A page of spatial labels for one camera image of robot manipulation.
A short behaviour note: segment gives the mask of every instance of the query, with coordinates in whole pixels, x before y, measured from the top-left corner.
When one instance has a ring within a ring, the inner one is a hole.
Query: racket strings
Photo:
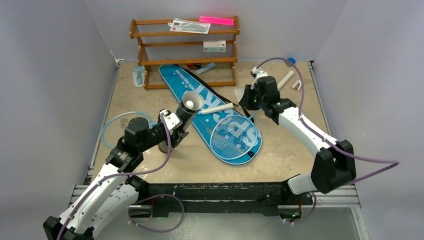
[[[223,160],[237,159],[247,154],[257,143],[258,128],[241,115],[221,120],[210,136],[212,152]]]

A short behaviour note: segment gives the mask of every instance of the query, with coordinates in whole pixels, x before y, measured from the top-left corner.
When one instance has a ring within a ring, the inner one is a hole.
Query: black cylinder
[[[179,102],[176,114],[182,121],[182,125],[179,129],[185,131],[192,123],[193,118],[196,116],[198,111],[203,107],[203,98],[195,91],[188,91]]]

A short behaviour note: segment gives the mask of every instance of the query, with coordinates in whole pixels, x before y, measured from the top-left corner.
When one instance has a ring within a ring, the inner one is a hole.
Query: racket handle
[[[216,112],[219,112],[219,111],[224,111],[224,110],[233,109],[233,108],[234,108],[234,105],[233,105],[232,102],[230,102],[230,103],[225,104],[225,105],[200,110],[198,113],[199,114],[211,114],[211,113],[216,113]]]

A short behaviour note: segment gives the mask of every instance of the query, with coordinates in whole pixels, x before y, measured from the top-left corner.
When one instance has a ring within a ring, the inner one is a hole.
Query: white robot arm
[[[303,121],[325,140],[352,153],[353,147],[347,141],[338,141],[319,129],[304,115],[299,116],[299,109],[287,98],[280,98],[278,85],[274,77],[264,70],[254,67],[251,72],[254,77],[252,85],[246,85],[240,106],[247,110],[262,109],[265,115],[276,124],[294,134],[310,153],[315,157],[311,173],[294,176],[284,183],[287,195],[299,195],[305,192],[319,191],[328,193],[356,177],[353,158],[338,154],[327,142],[317,137],[306,128]]]

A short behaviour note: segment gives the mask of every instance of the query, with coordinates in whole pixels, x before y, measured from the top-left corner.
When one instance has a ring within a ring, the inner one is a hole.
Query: beige tile floor
[[[221,95],[237,102],[234,89],[243,88],[252,82],[251,69],[258,62],[236,63],[237,86],[214,87]],[[147,113],[153,120],[158,116],[159,110],[170,109],[175,111],[177,100],[169,89],[145,90],[133,86],[133,67],[136,63],[123,63],[120,65],[116,86],[106,120],[130,111]],[[281,80],[290,70],[279,61],[269,62],[262,66],[269,75],[277,81]],[[305,84],[305,101],[303,114],[319,128],[327,131],[323,113],[320,108],[315,86],[306,62],[298,63]],[[200,75],[206,82],[231,81],[229,64],[217,64]],[[301,92],[291,89],[291,85],[299,79],[297,73],[285,84],[280,91],[283,98],[289,98],[297,105],[301,99]],[[151,84],[163,84],[158,67],[152,68],[150,74]],[[160,171],[142,175],[150,183],[202,183],[202,182],[273,182],[283,181],[294,175],[308,173],[312,169],[314,157],[306,147],[288,130],[276,125],[267,118],[263,111],[255,117],[255,124],[262,134],[262,148],[257,156],[247,164],[231,166],[217,159],[205,146],[192,126],[190,133],[181,144],[174,149],[168,164]],[[110,149],[100,143],[95,161],[94,176],[105,163]],[[144,153],[144,161],[138,166],[136,172],[151,170],[165,159],[157,147]]]

